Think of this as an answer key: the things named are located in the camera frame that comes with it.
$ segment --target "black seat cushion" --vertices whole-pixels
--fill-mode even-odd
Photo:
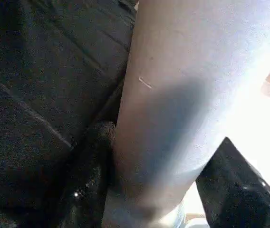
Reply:
[[[39,208],[123,80],[135,21],[118,0],[0,1],[0,208]]]

